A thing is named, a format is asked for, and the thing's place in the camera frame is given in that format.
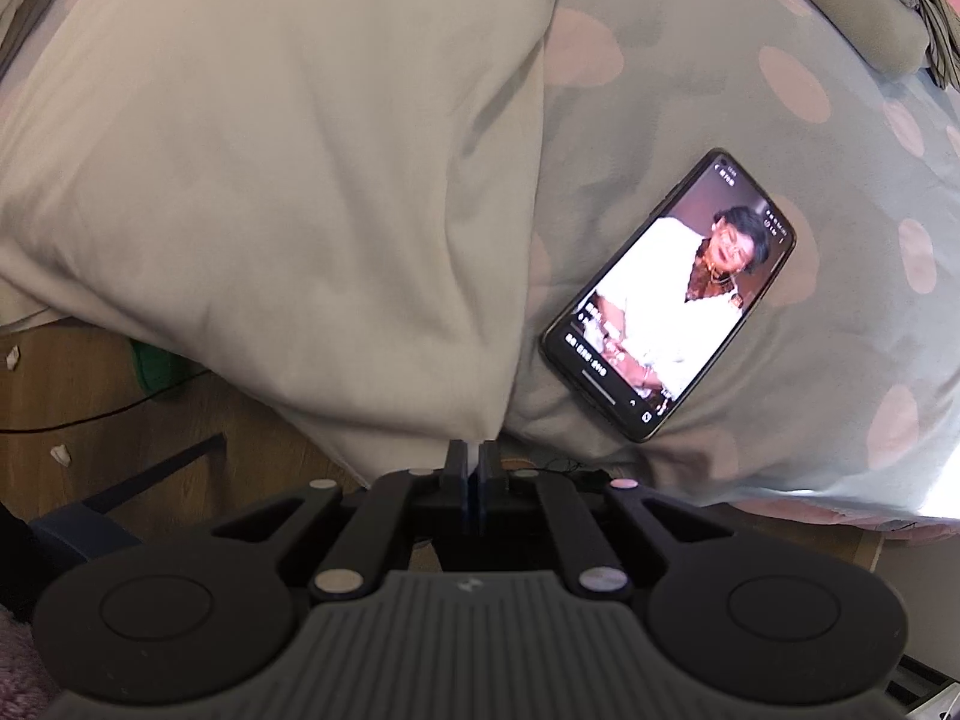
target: phone screen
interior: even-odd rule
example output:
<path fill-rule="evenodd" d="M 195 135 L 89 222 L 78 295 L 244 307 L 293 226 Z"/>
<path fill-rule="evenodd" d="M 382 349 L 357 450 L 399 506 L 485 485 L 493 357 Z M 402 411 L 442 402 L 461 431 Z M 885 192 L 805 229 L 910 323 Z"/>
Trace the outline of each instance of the phone screen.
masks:
<path fill-rule="evenodd" d="M 554 320 L 544 354 L 644 440 L 719 356 L 794 244 L 769 196 L 712 151 Z"/>

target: woman on screen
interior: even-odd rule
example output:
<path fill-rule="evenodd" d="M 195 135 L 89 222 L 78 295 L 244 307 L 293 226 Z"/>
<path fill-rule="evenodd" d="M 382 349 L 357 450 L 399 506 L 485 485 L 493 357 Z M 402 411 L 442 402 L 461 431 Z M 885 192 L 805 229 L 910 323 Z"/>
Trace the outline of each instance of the woman on screen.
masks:
<path fill-rule="evenodd" d="M 597 285 L 584 336 L 641 396 L 676 399 L 743 313 L 733 276 L 769 251 L 746 206 L 716 214 L 709 238 L 659 218 Z"/>

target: paper scrap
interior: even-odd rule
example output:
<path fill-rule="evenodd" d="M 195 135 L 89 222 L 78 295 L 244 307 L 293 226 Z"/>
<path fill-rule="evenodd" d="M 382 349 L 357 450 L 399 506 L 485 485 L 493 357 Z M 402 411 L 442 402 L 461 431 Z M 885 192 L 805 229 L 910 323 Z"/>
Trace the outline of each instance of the paper scrap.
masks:
<path fill-rule="evenodd" d="M 56 460 L 61 466 L 65 469 L 69 469 L 72 460 L 70 459 L 70 453 L 66 451 L 66 445 L 55 446 L 50 450 L 50 457 Z"/>

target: chair leg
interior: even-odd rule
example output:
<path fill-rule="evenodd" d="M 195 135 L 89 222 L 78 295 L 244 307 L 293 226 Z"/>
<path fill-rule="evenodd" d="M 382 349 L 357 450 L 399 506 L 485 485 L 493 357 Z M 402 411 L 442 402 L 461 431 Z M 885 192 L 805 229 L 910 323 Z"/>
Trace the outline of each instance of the chair leg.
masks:
<path fill-rule="evenodd" d="M 176 473 L 176 471 L 185 469 L 186 466 L 189 466 L 193 461 L 214 453 L 222 456 L 226 450 L 227 438 L 223 433 L 218 433 L 216 436 L 211 436 L 203 442 L 187 447 L 184 451 L 179 452 L 171 458 L 161 460 L 154 466 L 150 466 L 148 469 L 144 469 L 140 471 L 140 473 L 131 476 L 130 479 L 103 490 L 102 493 L 91 495 L 90 498 L 83 500 L 83 504 L 98 514 L 106 514 L 112 509 L 116 509 L 120 504 L 126 503 L 136 495 L 150 490 L 154 485 L 162 482 L 168 476 Z"/>

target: fluffy pink mat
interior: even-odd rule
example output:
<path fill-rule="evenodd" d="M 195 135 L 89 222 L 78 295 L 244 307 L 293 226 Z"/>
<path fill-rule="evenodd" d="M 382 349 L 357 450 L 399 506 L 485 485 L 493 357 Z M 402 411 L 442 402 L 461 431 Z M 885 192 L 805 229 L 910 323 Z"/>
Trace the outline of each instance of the fluffy pink mat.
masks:
<path fill-rule="evenodd" d="M 58 690 L 34 648 L 30 626 L 0 607 L 0 720 L 32 720 Z"/>

